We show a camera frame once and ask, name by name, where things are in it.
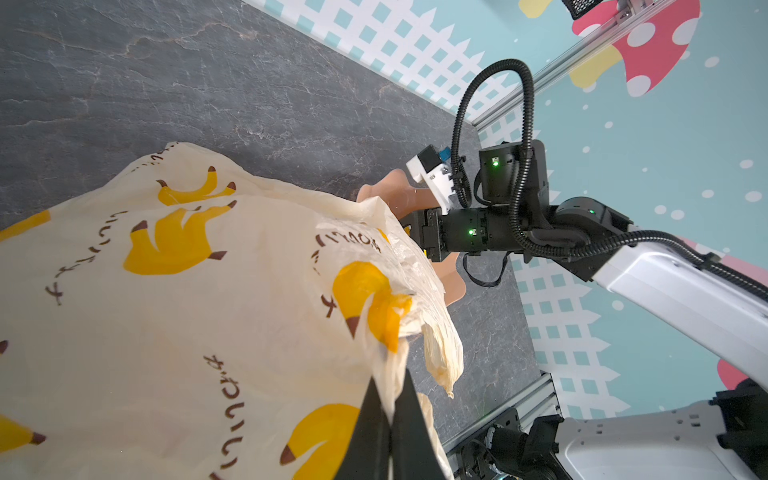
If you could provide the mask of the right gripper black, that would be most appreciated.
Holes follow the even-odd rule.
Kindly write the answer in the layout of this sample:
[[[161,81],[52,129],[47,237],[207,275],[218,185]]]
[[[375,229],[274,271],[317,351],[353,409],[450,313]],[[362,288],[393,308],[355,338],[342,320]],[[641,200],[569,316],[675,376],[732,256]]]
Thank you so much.
[[[443,215],[439,208],[418,210],[410,214],[410,238],[430,261],[442,262],[459,252],[459,214]]]

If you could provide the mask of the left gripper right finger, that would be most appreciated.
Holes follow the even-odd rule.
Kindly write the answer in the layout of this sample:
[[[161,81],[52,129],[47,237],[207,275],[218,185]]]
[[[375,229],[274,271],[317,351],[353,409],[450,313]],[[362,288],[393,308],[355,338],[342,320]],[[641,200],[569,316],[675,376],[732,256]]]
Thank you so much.
[[[408,370],[405,371],[402,392],[395,402],[391,458],[394,480],[445,479]]]

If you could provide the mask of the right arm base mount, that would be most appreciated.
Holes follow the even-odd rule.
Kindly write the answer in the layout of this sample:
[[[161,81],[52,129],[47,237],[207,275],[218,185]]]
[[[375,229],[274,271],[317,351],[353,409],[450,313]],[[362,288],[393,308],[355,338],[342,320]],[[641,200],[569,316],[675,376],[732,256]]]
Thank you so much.
[[[471,479],[568,479],[557,459],[560,415],[534,420],[528,432],[519,427],[489,426],[484,435],[460,447],[460,465]]]

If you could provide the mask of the banana print plastic bag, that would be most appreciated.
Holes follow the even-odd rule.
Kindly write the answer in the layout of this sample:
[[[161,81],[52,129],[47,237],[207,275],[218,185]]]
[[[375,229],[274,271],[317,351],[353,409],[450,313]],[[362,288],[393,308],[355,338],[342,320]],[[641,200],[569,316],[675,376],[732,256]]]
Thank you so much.
[[[1,233],[5,479],[330,479],[409,338],[463,346],[380,198],[254,176],[191,143]]]

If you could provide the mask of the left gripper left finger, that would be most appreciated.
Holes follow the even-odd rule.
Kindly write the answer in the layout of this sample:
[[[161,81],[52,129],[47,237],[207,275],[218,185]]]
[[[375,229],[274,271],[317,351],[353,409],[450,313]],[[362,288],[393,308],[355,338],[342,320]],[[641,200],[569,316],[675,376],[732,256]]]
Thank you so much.
[[[347,452],[335,480],[387,480],[390,466],[390,422],[371,379]]]

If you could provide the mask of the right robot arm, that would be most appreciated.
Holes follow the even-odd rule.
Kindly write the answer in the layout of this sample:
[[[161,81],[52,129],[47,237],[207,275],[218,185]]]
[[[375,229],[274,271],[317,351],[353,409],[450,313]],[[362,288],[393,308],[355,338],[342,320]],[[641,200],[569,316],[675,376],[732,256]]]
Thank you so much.
[[[589,197],[549,201],[542,142],[533,136],[534,81],[504,59],[470,82],[459,111],[490,77],[522,83],[522,136],[482,149],[469,179],[457,144],[409,162],[438,204],[403,219],[432,261],[486,251],[548,259],[665,321],[744,374],[736,387],[685,408],[579,420],[495,416],[451,448],[461,479],[763,479],[767,475],[767,288],[678,237],[636,228]]]

